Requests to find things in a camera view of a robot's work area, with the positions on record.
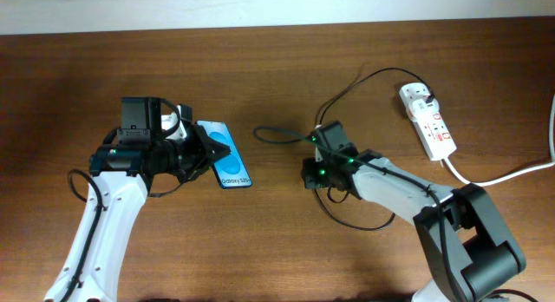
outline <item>wooden table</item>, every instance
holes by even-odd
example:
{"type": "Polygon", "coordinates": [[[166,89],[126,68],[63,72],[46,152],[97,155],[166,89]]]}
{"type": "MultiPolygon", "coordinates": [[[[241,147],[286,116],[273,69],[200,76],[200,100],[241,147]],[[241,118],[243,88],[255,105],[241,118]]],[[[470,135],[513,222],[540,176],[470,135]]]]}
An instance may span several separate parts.
{"type": "MultiPolygon", "coordinates": [[[[119,124],[123,96],[161,96],[225,121],[254,186],[222,190],[212,172],[135,222],[119,301],[304,301],[414,292],[430,274],[405,222],[378,233],[339,226],[304,189],[308,145],[255,140],[261,124],[308,133],[318,107],[364,73],[399,66],[433,87],[473,180],[546,158],[555,89],[553,18],[361,23],[283,28],[0,36],[0,299],[39,301],[66,259],[83,204],[66,173],[88,168],[119,124]]],[[[397,98],[409,75],[379,75],[334,106],[359,149],[430,181],[461,184],[423,151],[397,98]]],[[[528,261],[505,287],[555,293],[555,173],[489,187],[528,261]]],[[[153,190],[170,188],[170,177],[153,190]]],[[[365,226],[388,212],[330,206],[365,226]]]]}

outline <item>brown wooden surface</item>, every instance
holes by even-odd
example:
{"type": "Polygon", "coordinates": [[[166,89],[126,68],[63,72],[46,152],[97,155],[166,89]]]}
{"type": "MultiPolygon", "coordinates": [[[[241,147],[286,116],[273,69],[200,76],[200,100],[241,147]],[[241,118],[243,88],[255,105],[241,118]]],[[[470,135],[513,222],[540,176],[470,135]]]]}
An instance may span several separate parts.
{"type": "MultiPolygon", "coordinates": [[[[486,180],[546,158],[555,89],[553,18],[363,23],[284,28],[0,36],[0,299],[39,301],[56,279],[83,204],[66,173],[120,120],[120,97],[153,95],[227,122],[254,186],[221,190],[207,173],[135,222],[119,301],[332,300],[413,292],[430,279],[415,230],[379,233],[328,219],[300,178],[313,148],[256,141],[260,124],[309,132],[320,104],[366,63],[428,80],[459,150],[452,161],[486,180]]],[[[428,160],[397,98],[408,75],[368,81],[328,113],[360,149],[431,181],[460,186],[428,160]]],[[[526,271],[505,287],[553,299],[555,173],[489,187],[522,246],[526,271]]],[[[154,190],[174,181],[160,177],[154,190]]],[[[332,206],[373,226],[387,211],[332,206]]]]}

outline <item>white wall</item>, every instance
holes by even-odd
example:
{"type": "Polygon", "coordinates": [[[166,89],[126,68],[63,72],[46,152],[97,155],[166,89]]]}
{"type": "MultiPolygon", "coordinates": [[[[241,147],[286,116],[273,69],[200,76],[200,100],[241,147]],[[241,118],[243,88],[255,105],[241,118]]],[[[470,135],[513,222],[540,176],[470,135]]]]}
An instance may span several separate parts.
{"type": "Polygon", "coordinates": [[[0,34],[555,15],[555,0],[0,0],[0,34]]]}

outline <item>smartphone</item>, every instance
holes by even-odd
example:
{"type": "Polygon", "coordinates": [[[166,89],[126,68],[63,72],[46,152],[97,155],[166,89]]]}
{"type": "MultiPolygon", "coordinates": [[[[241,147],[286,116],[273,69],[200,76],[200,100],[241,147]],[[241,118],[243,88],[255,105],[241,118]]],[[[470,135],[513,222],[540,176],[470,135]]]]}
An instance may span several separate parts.
{"type": "Polygon", "coordinates": [[[197,121],[197,124],[205,128],[208,137],[229,146],[231,149],[231,153],[228,156],[212,166],[219,185],[224,189],[252,186],[251,177],[246,170],[241,155],[239,155],[227,125],[215,121],[197,121]]]}

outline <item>power socket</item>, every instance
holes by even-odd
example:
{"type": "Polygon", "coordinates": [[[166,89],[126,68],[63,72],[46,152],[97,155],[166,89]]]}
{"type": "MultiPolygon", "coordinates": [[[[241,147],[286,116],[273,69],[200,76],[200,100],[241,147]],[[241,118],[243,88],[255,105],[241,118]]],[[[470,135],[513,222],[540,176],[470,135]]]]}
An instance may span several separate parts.
{"type": "Polygon", "coordinates": [[[426,85],[419,82],[403,86],[399,95],[430,160],[446,159],[457,146],[441,117],[440,104],[436,99],[426,103],[430,93],[426,85]]]}

